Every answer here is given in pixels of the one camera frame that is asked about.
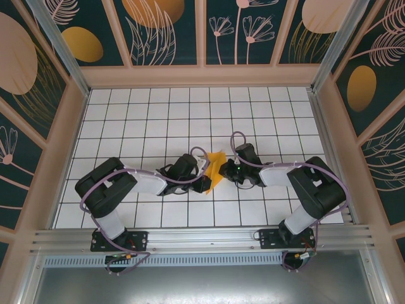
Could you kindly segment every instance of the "mounting plate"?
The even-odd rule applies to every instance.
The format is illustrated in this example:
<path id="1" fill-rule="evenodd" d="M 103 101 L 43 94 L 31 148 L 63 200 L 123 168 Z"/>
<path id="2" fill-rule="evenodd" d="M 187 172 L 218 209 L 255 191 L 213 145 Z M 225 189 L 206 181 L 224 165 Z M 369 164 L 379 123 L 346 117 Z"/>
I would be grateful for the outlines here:
<path id="1" fill-rule="evenodd" d="M 146 251 L 147 231 L 129 231 L 124 248 L 134 251 Z M 92 233 L 91 252 L 121 252 L 111 245 L 97 229 Z"/>
<path id="2" fill-rule="evenodd" d="M 278 229 L 261 229 L 258 231 L 261 249 L 305 249 L 305 242 L 312 247 L 315 247 L 315 237 L 312 229 L 307 228 L 291 240 L 290 244 L 286 245 L 283 239 L 278 234 Z"/>

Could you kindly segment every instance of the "grid floor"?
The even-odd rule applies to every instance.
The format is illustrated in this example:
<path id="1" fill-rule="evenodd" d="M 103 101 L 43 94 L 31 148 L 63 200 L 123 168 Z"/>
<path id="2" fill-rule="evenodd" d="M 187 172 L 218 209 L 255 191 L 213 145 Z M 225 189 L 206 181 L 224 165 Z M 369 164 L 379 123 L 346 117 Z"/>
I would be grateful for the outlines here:
<path id="1" fill-rule="evenodd" d="M 235 130 L 254 144 L 262 162 L 302 162 L 314 155 L 325 160 L 303 87 L 92 90 L 54 227 L 95 227 L 80 210 L 74 185 L 107 158 L 155 170 L 193 146 L 231 156 Z M 291 187 L 241 190 L 223 179 L 209 195 L 130 193 L 117 210 L 127 227 L 224 227 L 277 225 L 299 204 Z M 323 222 L 343 220 L 335 214 Z"/>

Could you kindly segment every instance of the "vertical metal pole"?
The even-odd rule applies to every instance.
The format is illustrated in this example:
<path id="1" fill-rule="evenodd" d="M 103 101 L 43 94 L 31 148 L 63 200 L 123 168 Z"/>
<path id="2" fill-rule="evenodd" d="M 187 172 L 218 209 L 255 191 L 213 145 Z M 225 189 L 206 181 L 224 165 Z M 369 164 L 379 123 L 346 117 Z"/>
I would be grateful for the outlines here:
<path id="1" fill-rule="evenodd" d="M 51 41 L 55 50 L 58 52 L 60 58 L 70 72 L 70 75 L 72 75 L 82 93 L 85 96 L 88 96 L 89 85 L 86 83 L 76 59 L 70 52 L 69 47 L 66 45 L 66 42 L 59 31 L 59 28 L 53 22 L 51 15 L 49 14 L 44 3 L 38 0 L 26 0 L 26 2 L 30 6 L 32 13 L 34 14 L 38 23 L 41 25 L 48 39 Z"/>
<path id="2" fill-rule="evenodd" d="M 340 29 L 337 31 L 335 37 L 333 38 L 330 47 L 328 48 L 325 57 L 321 62 L 321 65 L 312 81 L 312 89 L 316 94 L 322 87 L 324 81 L 328 77 L 330 71 L 332 70 L 335 62 L 339 58 L 340 53 L 344 50 L 347 42 L 349 41 L 352 33 L 356 29 L 356 26 L 365 12 L 369 0 L 355 0 L 350 7 Z"/>

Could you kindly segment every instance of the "line-drawn flower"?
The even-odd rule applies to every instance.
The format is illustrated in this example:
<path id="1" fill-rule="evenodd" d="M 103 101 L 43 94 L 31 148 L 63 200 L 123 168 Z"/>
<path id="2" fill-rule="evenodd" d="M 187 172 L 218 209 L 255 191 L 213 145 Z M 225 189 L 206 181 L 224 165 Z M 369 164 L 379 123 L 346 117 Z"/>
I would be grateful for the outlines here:
<path id="1" fill-rule="evenodd" d="M 239 33 L 239 20 L 240 12 L 243 8 L 248 7 L 260 7 L 277 4 L 278 0 L 236 0 L 236 4 L 239 7 L 238 15 L 236 18 L 236 34 L 235 34 L 235 64 L 238 64 L 238 33 Z"/>
<path id="2" fill-rule="evenodd" d="M 274 39 L 274 32 L 271 32 L 271 16 L 268 18 L 257 17 L 252 23 L 252 16 L 243 18 L 243 31 L 247 42 L 246 64 L 249 64 L 250 45 L 255 42 L 263 42 Z"/>
<path id="3" fill-rule="evenodd" d="M 222 61 L 220 56 L 220 48 L 218 46 L 218 37 L 234 33 L 234 28 L 231 27 L 231 25 L 232 24 L 229 21 L 229 17 L 219 17 L 218 20 L 215 17 L 211 17 L 209 19 L 209 26 L 211 27 L 211 30 L 213 30 L 215 36 L 216 53 L 218 54 L 220 65 L 222 65 Z"/>
<path id="4" fill-rule="evenodd" d="M 15 129 L 10 128 L 9 134 L 7 134 L 6 128 L 3 125 L 0 127 L 0 163 L 3 165 L 12 165 L 34 176 L 32 172 L 13 163 L 13 154 L 17 145 L 17 139 L 18 132 Z"/>
<path id="5" fill-rule="evenodd" d="M 240 8 L 248 8 L 250 6 L 268 6 L 278 3 L 278 0 L 236 0 L 236 4 Z"/>

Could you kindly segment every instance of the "white cover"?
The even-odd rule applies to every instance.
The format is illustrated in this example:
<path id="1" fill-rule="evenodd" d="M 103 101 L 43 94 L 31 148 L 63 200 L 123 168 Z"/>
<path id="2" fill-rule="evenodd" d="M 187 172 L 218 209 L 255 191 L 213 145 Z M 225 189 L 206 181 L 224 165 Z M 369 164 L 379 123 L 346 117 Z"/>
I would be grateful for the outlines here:
<path id="1" fill-rule="evenodd" d="M 301 205 L 295 211 L 286 218 L 285 226 L 294 235 L 301 233 L 305 228 L 309 227 L 316 218 L 313 218 L 306 213 L 304 207 Z"/>
<path id="2" fill-rule="evenodd" d="M 134 177 L 137 180 L 137 184 L 132 188 L 131 192 L 158 195 L 167 186 L 167 182 L 157 175 L 136 173 Z"/>
<path id="3" fill-rule="evenodd" d="M 266 186 L 291 186 L 287 177 L 294 167 L 288 168 L 264 168 L 259 172 L 259 176 Z"/>
<path id="4" fill-rule="evenodd" d="M 96 220 L 99 223 L 101 229 L 110 239 L 115 239 L 125 230 L 125 227 L 121 223 L 121 219 L 118 216 L 118 212 L 116 211 L 116 209 L 107 214 L 105 217 L 96 218 Z"/>

